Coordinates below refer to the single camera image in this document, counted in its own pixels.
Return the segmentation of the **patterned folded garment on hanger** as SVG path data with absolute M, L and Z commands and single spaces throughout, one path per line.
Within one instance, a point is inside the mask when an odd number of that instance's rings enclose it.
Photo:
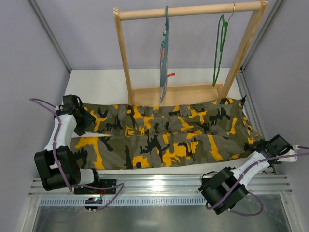
M 160 50 L 160 99 L 159 106 L 163 103 L 166 96 L 167 85 L 168 85 L 168 47 L 169 47 L 169 28 L 166 27 L 163 33 L 163 40 L 161 42 Z

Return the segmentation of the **camouflage yellow green trousers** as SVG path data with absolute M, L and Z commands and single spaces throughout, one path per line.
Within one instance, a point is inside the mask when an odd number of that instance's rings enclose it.
M 85 104 L 95 123 L 72 138 L 82 169 L 132 170 L 248 157 L 263 141 L 243 112 L 245 99 L 150 107 Z

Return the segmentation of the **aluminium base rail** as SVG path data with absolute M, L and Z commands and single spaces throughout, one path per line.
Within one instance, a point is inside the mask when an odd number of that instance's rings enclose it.
M 126 196 L 196 195 L 201 186 L 199 174 L 101 174 L 103 179 L 123 183 Z M 292 187 L 285 175 L 258 174 L 247 190 L 255 194 L 291 194 Z

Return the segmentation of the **blue plastic hanger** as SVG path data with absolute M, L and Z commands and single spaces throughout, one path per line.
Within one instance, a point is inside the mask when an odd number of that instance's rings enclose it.
M 169 45 L 169 16 L 168 6 L 165 7 L 165 30 L 163 40 L 161 42 L 160 51 L 160 87 L 163 88 L 167 81 L 167 61 L 168 61 L 168 45 Z

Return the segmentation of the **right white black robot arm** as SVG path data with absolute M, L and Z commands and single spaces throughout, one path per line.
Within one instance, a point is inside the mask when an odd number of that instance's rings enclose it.
M 202 175 L 198 191 L 206 200 L 206 208 L 216 214 L 232 210 L 236 203 L 249 194 L 249 181 L 266 170 L 279 156 L 286 155 L 293 148 L 280 135 L 269 141 L 255 142 L 253 153 L 237 168 L 225 167 L 213 177 Z

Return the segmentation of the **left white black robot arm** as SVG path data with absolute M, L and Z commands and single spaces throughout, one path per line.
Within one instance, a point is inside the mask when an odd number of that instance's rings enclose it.
M 67 187 L 70 192 L 74 187 L 93 188 L 99 183 L 95 169 L 79 167 L 70 150 L 72 136 L 85 134 L 85 129 L 95 123 L 95 118 L 83 108 L 80 97 L 63 96 L 63 103 L 55 106 L 47 101 L 31 98 L 54 115 L 54 129 L 43 151 L 34 155 L 34 161 L 46 191 Z

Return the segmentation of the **wooden clothes rack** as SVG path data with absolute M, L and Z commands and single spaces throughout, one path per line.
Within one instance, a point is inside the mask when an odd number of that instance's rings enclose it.
M 114 97 L 116 103 L 129 103 L 133 105 L 146 106 L 170 106 L 177 104 L 191 104 L 196 102 L 205 102 L 220 97 L 226 97 L 236 78 L 238 69 L 248 51 L 255 32 L 260 24 L 261 18 L 268 5 L 266 0 L 255 2 L 239 2 L 226 4 L 213 4 L 202 6 L 187 6 L 166 9 L 150 9 L 122 12 L 119 8 L 113 9 L 113 17 L 117 32 L 121 59 L 123 63 L 126 89 L 118 87 Z M 208 15 L 218 13 L 235 13 L 248 12 L 252 15 L 243 34 L 239 48 L 234 57 L 232 66 L 226 76 L 224 83 L 213 84 L 211 82 L 198 83 L 198 77 L 205 72 L 210 74 L 209 69 L 202 68 L 180 68 L 176 69 L 178 76 L 177 83 L 165 87 L 139 87 L 132 88 L 130 71 L 127 61 L 124 35 L 122 30 L 122 21 L 141 20 L 165 17 L 191 16 L 191 15 Z

